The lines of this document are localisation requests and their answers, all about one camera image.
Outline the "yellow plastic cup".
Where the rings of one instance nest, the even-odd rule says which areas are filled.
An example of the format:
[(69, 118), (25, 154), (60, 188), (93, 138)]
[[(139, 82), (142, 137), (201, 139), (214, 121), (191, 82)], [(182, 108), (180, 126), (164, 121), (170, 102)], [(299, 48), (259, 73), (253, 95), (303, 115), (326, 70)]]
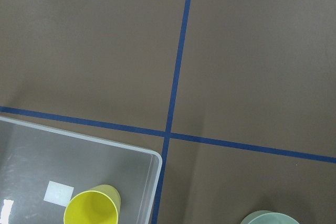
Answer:
[(99, 185), (74, 196), (65, 209), (64, 223), (118, 223), (120, 208), (119, 192)]

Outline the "clear plastic storage box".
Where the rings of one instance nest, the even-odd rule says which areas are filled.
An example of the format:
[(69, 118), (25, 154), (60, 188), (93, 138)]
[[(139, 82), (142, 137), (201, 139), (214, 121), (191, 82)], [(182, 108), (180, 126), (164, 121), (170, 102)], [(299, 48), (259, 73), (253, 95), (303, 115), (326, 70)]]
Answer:
[(1, 117), (1, 223), (63, 223), (99, 185), (119, 192), (119, 223), (149, 223), (161, 166), (152, 150)]

